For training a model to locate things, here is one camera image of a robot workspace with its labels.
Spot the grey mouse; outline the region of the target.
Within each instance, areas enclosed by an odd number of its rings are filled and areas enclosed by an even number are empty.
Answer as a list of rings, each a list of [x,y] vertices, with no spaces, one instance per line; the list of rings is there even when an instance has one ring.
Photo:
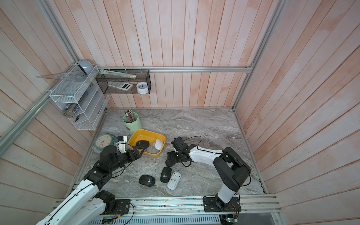
[[[154,148],[153,146],[149,146],[149,147],[146,149],[146,152],[149,153],[149,154],[158,154],[158,153],[159,153],[159,150],[157,150],[157,149]]]

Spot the yellow plastic storage box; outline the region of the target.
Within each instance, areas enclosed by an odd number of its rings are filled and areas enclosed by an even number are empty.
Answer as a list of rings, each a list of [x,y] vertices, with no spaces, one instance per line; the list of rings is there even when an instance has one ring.
[[[146,141],[150,142],[150,146],[153,146],[153,143],[156,141],[156,139],[161,139],[164,142],[164,144],[163,144],[163,148],[164,148],[165,143],[166,143],[166,138],[162,134],[148,131],[145,129],[139,129],[131,136],[128,143],[132,146],[135,146],[138,141],[146,140]],[[149,154],[146,152],[146,150],[143,154],[156,158],[161,155],[163,148],[162,148],[162,150],[159,151],[158,154]]]

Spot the white mouse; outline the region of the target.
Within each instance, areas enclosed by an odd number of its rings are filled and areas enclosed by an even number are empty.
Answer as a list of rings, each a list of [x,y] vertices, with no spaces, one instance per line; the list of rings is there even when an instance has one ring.
[[[167,183],[167,188],[170,190],[176,190],[182,175],[179,172],[174,172]]]
[[[163,148],[163,144],[164,144],[164,142],[161,139],[156,139],[156,141],[153,143],[153,147],[156,150],[160,151]]]

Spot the black mouse slim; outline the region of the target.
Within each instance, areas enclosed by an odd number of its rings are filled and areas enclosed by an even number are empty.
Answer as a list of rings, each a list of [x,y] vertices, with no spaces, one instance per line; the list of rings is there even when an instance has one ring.
[[[162,183],[168,183],[170,181],[171,175],[172,169],[168,166],[164,167],[160,175],[160,181]]]

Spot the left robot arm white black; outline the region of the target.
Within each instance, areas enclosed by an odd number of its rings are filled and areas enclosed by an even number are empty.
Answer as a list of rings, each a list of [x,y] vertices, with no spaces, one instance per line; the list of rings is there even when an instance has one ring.
[[[129,149],[119,151],[116,145],[106,146],[76,189],[38,224],[85,225],[104,212],[113,212],[116,207],[115,195],[101,189],[114,178],[115,170],[125,169],[126,164],[138,160],[150,142],[139,141],[135,146],[120,143],[119,146],[127,146]]]

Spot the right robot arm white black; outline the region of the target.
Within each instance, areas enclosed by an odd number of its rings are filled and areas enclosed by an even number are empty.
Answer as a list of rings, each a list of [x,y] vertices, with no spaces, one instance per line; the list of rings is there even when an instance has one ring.
[[[225,211],[232,200],[239,200],[235,194],[240,190],[247,179],[250,179],[251,168],[230,147],[223,150],[210,150],[198,145],[187,145],[181,138],[171,142],[174,151],[167,153],[166,165],[172,167],[177,163],[204,163],[214,166],[223,185],[215,197],[204,197],[203,203]]]

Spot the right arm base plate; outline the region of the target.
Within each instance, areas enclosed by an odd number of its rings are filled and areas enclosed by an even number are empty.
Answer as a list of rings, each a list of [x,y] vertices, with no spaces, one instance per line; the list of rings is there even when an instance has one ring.
[[[234,196],[228,203],[222,202],[217,196],[202,198],[205,212],[240,212],[239,198]]]

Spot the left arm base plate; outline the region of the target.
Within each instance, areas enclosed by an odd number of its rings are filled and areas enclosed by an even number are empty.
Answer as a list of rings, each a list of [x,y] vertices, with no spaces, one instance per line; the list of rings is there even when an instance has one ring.
[[[106,201],[105,211],[100,215],[124,215],[128,214],[130,207],[130,199],[112,199]]]

